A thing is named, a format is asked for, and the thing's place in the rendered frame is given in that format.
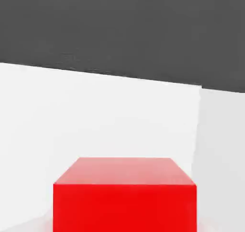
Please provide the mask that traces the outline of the small red cube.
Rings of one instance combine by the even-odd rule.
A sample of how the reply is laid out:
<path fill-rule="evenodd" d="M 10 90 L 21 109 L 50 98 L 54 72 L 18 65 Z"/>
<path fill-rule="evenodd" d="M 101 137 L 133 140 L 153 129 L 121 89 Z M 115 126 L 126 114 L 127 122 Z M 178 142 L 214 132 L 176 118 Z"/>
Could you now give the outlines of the small red cube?
<path fill-rule="evenodd" d="M 170 158 L 82 157 L 53 184 L 53 232 L 197 232 L 197 187 Z"/>

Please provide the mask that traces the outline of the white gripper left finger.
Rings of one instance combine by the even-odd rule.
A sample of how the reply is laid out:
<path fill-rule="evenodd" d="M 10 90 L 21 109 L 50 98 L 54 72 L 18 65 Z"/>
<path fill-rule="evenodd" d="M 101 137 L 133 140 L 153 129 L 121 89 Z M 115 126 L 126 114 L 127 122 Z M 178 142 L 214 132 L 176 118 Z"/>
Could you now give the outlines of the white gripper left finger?
<path fill-rule="evenodd" d="M 53 232 L 53 216 L 45 216 L 32 219 L 9 228 L 9 232 Z"/>

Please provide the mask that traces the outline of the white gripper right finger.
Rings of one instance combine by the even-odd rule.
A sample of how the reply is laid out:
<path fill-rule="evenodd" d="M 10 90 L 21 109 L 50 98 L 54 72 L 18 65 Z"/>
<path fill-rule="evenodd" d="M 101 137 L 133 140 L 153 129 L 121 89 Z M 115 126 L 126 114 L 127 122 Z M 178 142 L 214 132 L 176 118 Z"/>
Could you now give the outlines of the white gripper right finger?
<path fill-rule="evenodd" d="M 211 220 L 199 218 L 197 232 L 224 232 L 224 230 Z"/>

